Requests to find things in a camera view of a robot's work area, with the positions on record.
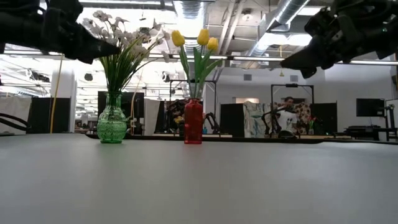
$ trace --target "vase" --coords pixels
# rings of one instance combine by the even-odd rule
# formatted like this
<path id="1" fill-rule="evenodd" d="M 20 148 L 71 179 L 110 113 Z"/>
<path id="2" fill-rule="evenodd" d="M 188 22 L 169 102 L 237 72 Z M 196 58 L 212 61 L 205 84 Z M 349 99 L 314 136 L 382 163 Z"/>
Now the vase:
<path id="1" fill-rule="evenodd" d="M 122 93 L 106 93 L 106 107 L 98 118 L 97 135 L 101 143 L 122 143 L 126 135 L 126 116 L 121 105 Z"/>
<path id="2" fill-rule="evenodd" d="M 202 126 L 203 126 L 203 106 L 199 103 L 200 99 L 190 99 L 185 105 L 185 144 L 201 144 Z"/>

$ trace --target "red vase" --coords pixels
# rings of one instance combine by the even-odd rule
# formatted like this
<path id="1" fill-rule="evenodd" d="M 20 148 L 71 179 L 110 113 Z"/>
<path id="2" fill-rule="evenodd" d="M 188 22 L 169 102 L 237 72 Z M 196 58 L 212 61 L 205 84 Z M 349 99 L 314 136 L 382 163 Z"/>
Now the red vase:
<path id="1" fill-rule="evenodd" d="M 185 105 L 185 144 L 201 144 L 203 106 L 199 102 L 199 99 L 190 99 L 189 103 Z"/>

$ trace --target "artificial flower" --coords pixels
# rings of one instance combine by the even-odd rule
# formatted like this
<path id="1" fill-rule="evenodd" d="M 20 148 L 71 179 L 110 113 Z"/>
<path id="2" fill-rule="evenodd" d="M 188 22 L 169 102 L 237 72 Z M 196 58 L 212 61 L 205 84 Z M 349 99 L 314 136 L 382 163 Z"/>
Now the artificial flower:
<path id="1" fill-rule="evenodd" d="M 207 45 L 209 42 L 209 30 L 208 29 L 202 29 L 200 30 L 199 36 L 197 38 L 197 42 L 200 45 Z"/>
<path id="2" fill-rule="evenodd" d="M 130 42 L 126 39 L 126 38 L 121 38 L 120 42 L 124 45 L 124 46 L 128 46 L 130 44 Z"/>
<path id="3" fill-rule="evenodd" d="M 162 24 L 157 24 L 155 19 L 154 19 L 154 26 L 153 29 L 160 31 L 160 29 L 162 28 Z"/>
<path id="4" fill-rule="evenodd" d="M 107 30 L 102 30 L 101 35 L 102 35 L 103 37 L 109 37 L 109 32 L 108 32 Z"/>
<path id="5" fill-rule="evenodd" d="M 166 53 L 164 50 L 161 52 L 164 58 L 164 62 L 169 63 L 170 62 L 170 56 L 168 53 Z"/>
<path id="6" fill-rule="evenodd" d="M 123 38 L 123 37 L 124 37 L 124 34 L 123 34 L 123 32 L 122 32 L 121 30 L 115 30 L 115 31 L 113 32 L 113 35 L 114 35 L 115 37 L 117 37 L 117 38 Z"/>
<path id="7" fill-rule="evenodd" d="M 218 40 L 214 37 L 209 39 L 207 43 L 207 49 L 209 50 L 217 50 L 218 49 Z"/>
<path id="8" fill-rule="evenodd" d="M 146 54 L 147 53 L 147 49 L 145 47 L 143 47 L 143 46 L 140 46 L 140 45 L 135 45 L 132 48 L 132 51 L 134 53 L 136 53 L 136 54 Z"/>
<path id="9" fill-rule="evenodd" d="M 178 30 L 172 32 L 172 40 L 176 47 L 181 47 L 185 44 L 184 36 Z"/>
<path id="10" fill-rule="evenodd" d="M 114 25 L 118 26 L 118 25 L 119 25 L 119 22 L 125 23 L 125 22 L 129 22 L 129 21 L 128 21 L 128 20 L 125 20 L 125 19 L 122 19 L 122 18 L 120 18 L 120 17 L 118 16 L 118 17 L 116 17 L 116 18 L 114 19 Z"/>
<path id="11" fill-rule="evenodd" d="M 107 43 L 112 44 L 112 45 L 116 45 L 118 44 L 118 40 L 116 38 L 108 38 L 106 39 Z"/>
<path id="12" fill-rule="evenodd" d="M 93 34 L 101 35 L 103 29 L 104 29 L 104 27 L 100 27 L 99 25 L 95 24 L 95 26 L 93 26 L 90 29 L 90 31 L 92 31 Z"/>
<path id="13" fill-rule="evenodd" d="M 94 16 L 95 18 L 99 19 L 99 20 L 102 21 L 102 22 L 106 22 L 106 21 L 108 21 L 109 19 L 112 18 L 111 15 L 108 15 L 107 13 L 104 13 L 104 12 L 101 11 L 101 10 L 98 10 L 98 11 L 94 12 L 94 13 L 93 13 L 93 16 Z"/>
<path id="14" fill-rule="evenodd" d="M 170 40 L 171 36 L 168 32 L 162 30 L 162 33 L 165 40 Z"/>
<path id="15" fill-rule="evenodd" d="M 83 22 L 81 24 L 90 29 L 90 28 L 94 27 L 93 23 L 94 23 L 94 21 L 92 19 L 84 18 Z"/>
<path id="16" fill-rule="evenodd" d="M 94 16 L 95 18 L 99 19 L 99 18 L 101 18 L 101 16 L 102 16 L 103 14 L 104 14 L 103 11 L 98 10 L 98 11 L 96 11 L 96 12 L 93 13 L 93 16 Z"/>

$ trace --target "green glass vase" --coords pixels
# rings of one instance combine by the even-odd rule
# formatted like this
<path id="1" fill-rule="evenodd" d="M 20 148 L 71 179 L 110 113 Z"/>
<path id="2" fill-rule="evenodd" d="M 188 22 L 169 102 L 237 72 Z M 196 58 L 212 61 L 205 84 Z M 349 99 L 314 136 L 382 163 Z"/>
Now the green glass vase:
<path id="1" fill-rule="evenodd" d="M 106 108 L 98 118 L 97 135 L 101 143 L 122 143 L 126 135 L 126 116 L 121 105 L 122 93 L 106 93 Z"/>

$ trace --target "green leaf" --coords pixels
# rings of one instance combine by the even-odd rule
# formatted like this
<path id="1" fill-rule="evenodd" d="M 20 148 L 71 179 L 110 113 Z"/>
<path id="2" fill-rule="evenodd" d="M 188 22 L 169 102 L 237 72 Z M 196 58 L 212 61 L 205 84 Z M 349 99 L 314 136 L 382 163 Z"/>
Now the green leaf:
<path id="1" fill-rule="evenodd" d="M 203 68 L 207 67 L 207 62 L 209 61 L 210 55 L 211 55 L 212 50 L 209 50 L 206 55 L 204 56 L 203 60 L 201 61 L 201 65 Z"/>
<path id="2" fill-rule="evenodd" d="M 193 48 L 193 57 L 195 59 L 195 91 L 193 92 L 193 97 L 197 97 L 197 85 L 200 80 L 201 72 L 203 67 L 201 66 L 201 53 L 199 53 L 196 47 Z"/>
<path id="3" fill-rule="evenodd" d="M 181 60 L 182 67 L 184 68 L 184 72 L 185 72 L 185 74 L 187 74 L 189 92 L 192 94 L 191 78 L 190 78 L 190 75 L 189 75 L 188 58 L 187 58 L 187 55 L 185 54 L 184 45 L 181 46 L 180 60 Z"/>
<path id="4" fill-rule="evenodd" d="M 217 60 L 213 63 L 211 63 L 204 71 L 202 71 L 201 77 L 200 77 L 200 88 L 203 88 L 206 77 L 210 74 L 211 71 L 217 66 L 221 65 L 222 60 Z"/>

